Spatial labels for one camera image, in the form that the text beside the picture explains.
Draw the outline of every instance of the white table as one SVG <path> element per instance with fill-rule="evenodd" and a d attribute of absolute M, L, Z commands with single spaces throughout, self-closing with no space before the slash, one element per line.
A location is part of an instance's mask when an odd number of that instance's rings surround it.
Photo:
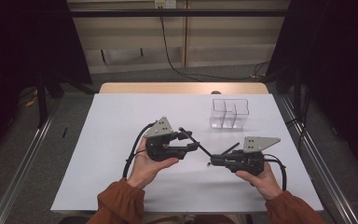
<path fill-rule="evenodd" d="M 209 126 L 213 98 L 246 99 L 250 115 L 243 130 L 216 130 Z M 323 210 L 304 164 L 269 94 L 142 94 L 114 93 L 95 96 L 52 211 L 97 210 L 97 194 L 119 180 L 133 142 L 143 127 L 167 116 L 172 127 L 184 127 L 211 153 L 221 153 L 243 137 L 279 137 L 281 142 L 264 152 L 277 156 L 287 167 L 287 188 L 313 209 Z M 175 141 L 172 146 L 188 142 Z M 227 168 L 207 166 L 200 149 L 160 172 L 145 188 L 148 213 L 236 214 L 266 211 L 256 189 Z M 281 171 L 272 164 L 279 183 Z"/>

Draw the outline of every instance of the black curtain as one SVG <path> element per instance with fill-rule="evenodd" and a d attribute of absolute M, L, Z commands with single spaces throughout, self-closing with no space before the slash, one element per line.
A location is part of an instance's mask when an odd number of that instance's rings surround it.
<path fill-rule="evenodd" d="M 55 72 L 91 83 L 72 18 L 54 12 L 69 12 L 66 1 L 0 1 L 0 137 L 20 91 L 35 86 L 39 74 Z"/>
<path fill-rule="evenodd" d="M 298 69 L 358 159 L 358 1 L 292 0 L 289 9 L 303 13 L 285 18 L 268 76 L 287 91 Z"/>

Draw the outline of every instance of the hand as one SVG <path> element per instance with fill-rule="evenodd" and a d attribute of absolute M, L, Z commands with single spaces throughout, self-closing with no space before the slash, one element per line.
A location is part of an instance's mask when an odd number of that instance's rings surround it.
<path fill-rule="evenodd" d="M 237 171 L 236 176 L 250 182 L 260 192 L 266 201 L 269 201 L 282 193 L 275 175 L 272 173 L 271 166 L 264 162 L 264 171 L 258 176 L 254 176 L 245 171 Z"/>
<path fill-rule="evenodd" d="M 135 162 L 132 167 L 130 178 L 127 180 L 131 186 L 143 189 L 150 184 L 157 173 L 165 168 L 179 162 L 176 158 L 169 158 L 165 161 L 152 161 L 146 153 L 146 139 L 143 138 L 141 144 L 136 149 Z"/>

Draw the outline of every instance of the black wire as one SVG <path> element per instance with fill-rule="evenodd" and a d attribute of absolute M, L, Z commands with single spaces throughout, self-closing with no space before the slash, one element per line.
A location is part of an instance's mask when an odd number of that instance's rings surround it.
<path fill-rule="evenodd" d="M 235 81 L 241 81 L 241 80 L 245 80 L 248 78 L 251 78 L 252 76 L 248 76 L 248 77 L 239 77 L 239 78 L 235 78 L 235 77 L 217 77 L 217 76 L 211 76 L 211 75 L 205 75 L 205 74 L 198 74 L 198 73 L 184 73 L 184 72 L 180 72 L 178 71 L 176 68 L 173 67 L 172 63 L 171 63 L 171 58 L 170 55 L 168 53 L 168 47 L 167 47 L 167 40 L 165 37 L 165 27 L 164 27 L 164 19 L 162 17 L 160 17 L 160 21 L 161 21 L 161 28 L 162 28 L 162 35 L 164 37 L 164 46 L 165 46 L 165 53 L 167 55 L 167 60 L 168 60 L 168 64 L 170 65 L 171 69 L 176 72 L 178 75 L 182 76 L 182 77 L 188 77 L 191 78 L 193 80 L 196 80 L 198 82 L 202 82 L 202 80 L 194 78 L 193 76 L 197 76 L 197 77 L 213 77 L 213 78 L 220 78 L 220 79 L 226 79 L 226 80 L 235 80 Z"/>
<path fill-rule="evenodd" d="M 281 168 L 281 173 L 282 173 L 282 190 L 285 191 L 286 190 L 286 186 L 287 186 L 287 176 L 286 176 L 286 166 L 284 166 L 282 164 L 282 162 L 275 156 L 272 156 L 270 154 L 264 154 L 265 156 L 270 156 L 272 158 L 274 158 L 275 160 L 269 160 L 269 159 L 264 159 L 264 161 L 271 161 L 271 162 L 276 162 L 279 164 L 280 168 Z"/>
<path fill-rule="evenodd" d="M 136 152 L 136 153 L 135 153 L 135 156 L 138 155 L 138 154 L 141 153 L 141 152 L 144 152 L 144 151 L 146 151 L 146 149 L 141 150 L 141 151 L 139 151 L 139 152 Z"/>
<path fill-rule="evenodd" d="M 260 69 L 264 66 L 264 64 L 267 64 L 269 63 L 270 61 L 266 61 L 266 62 L 263 62 L 263 63 L 258 63 L 255 65 L 255 69 L 254 69 L 254 76 L 255 76 L 255 79 L 254 79 L 254 82 L 257 80 L 257 73 L 258 71 L 260 71 Z"/>
<path fill-rule="evenodd" d="M 133 147 L 132 147 L 131 154 L 130 154 L 129 158 L 126 159 L 126 165 L 124 166 L 124 171 L 123 171 L 123 177 L 124 177 L 124 178 L 127 178 L 127 173 L 129 172 L 130 165 L 131 165 L 131 163 L 132 163 L 133 158 L 134 158 L 135 155 L 136 155 L 136 154 L 134 154 L 134 152 L 135 152 L 136 146 L 138 146 L 139 139 L 141 138 L 142 134 L 144 134 L 144 132 L 145 132 L 147 129 L 153 127 L 153 125 L 154 125 L 155 123 L 156 123 L 156 122 L 147 124 L 147 125 L 141 130 L 141 132 L 138 134 L 138 136 L 136 137 L 136 140 L 135 140 L 135 142 L 133 143 Z"/>

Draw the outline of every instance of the gray gripper plate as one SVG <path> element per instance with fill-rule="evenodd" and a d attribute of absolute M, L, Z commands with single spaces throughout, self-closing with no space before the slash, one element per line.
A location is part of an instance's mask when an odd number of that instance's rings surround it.
<path fill-rule="evenodd" d="M 243 143 L 243 152 L 262 151 L 279 142 L 281 142 L 281 138 L 246 136 Z"/>
<path fill-rule="evenodd" d="M 167 117 L 164 116 L 145 133 L 144 137 L 145 138 L 155 137 L 155 136 L 161 136 L 169 133 L 173 133 L 173 129 Z"/>

